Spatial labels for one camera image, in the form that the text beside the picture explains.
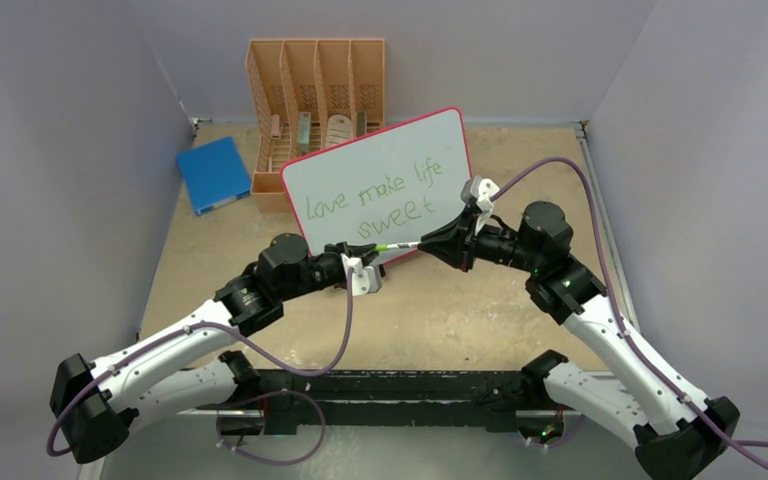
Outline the green whiteboard marker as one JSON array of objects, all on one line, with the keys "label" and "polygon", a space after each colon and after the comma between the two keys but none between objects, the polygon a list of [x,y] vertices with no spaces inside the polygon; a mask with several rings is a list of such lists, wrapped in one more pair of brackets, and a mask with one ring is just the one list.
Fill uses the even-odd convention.
[{"label": "green whiteboard marker", "polygon": [[408,249],[417,248],[419,244],[420,242],[399,242],[399,243],[391,243],[387,245],[389,246],[389,250],[408,250]]}]

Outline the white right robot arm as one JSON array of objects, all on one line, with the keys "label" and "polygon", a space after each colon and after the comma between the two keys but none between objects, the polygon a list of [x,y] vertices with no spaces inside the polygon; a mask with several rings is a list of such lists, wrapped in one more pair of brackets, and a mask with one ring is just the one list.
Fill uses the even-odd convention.
[{"label": "white right robot arm", "polygon": [[621,384],[610,388],[547,351],[523,369],[521,392],[529,404],[553,401],[579,411],[631,447],[653,479],[693,479],[725,451],[712,429],[733,434],[737,407],[695,387],[619,320],[606,287],[571,254],[573,229],[559,206],[527,205],[517,230],[480,227],[478,219],[478,207],[468,204],[422,236],[419,250],[464,272],[478,259],[528,272],[532,302],[583,341]]}]

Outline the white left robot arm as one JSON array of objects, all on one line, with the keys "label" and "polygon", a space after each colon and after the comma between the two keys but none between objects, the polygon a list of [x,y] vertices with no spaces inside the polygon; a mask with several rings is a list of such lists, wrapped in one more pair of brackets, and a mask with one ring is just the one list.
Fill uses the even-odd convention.
[{"label": "white left robot arm", "polygon": [[46,442],[52,457],[87,464],[113,452],[133,433],[182,411],[257,399],[260,377],[232,345],[283,315],[286,301],[332,286],[347,297],[377,292],[376,244],[341,242],[312,255],[305,239],[276,236],[242,274],[192,313],[112,354],[74,354],[57,367],[49,405],[55,417]]}]

